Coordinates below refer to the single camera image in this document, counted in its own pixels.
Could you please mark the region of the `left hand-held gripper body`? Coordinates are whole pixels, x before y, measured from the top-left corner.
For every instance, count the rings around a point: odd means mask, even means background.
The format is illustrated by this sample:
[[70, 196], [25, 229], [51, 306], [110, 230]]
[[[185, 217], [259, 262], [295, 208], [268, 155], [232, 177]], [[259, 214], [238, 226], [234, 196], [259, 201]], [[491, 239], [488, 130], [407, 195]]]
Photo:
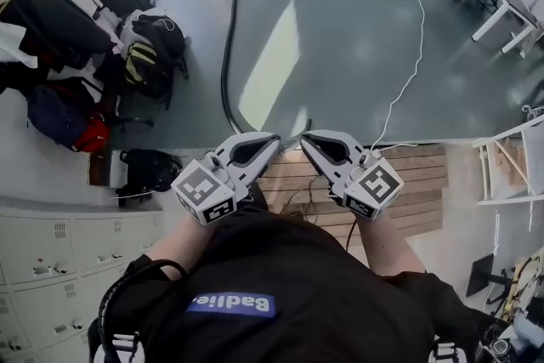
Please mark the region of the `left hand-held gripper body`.
[[254, 170], [227, 165], [215, 152], [192, 160], [172, 182], [173, 193], [202, 226], [217, 223], [238, 210], [256, 179]]

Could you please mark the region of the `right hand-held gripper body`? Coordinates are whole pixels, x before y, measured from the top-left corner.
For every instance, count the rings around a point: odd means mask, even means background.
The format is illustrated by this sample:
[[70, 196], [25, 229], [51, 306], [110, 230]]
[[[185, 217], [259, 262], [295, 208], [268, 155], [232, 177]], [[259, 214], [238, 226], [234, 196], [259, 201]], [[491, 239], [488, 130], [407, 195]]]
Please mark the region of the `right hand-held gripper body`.
[[363, 150], [331, 174], [331, 192], [357, 217], [374, 221], [396, 199], [404, 182], [378, 151]]

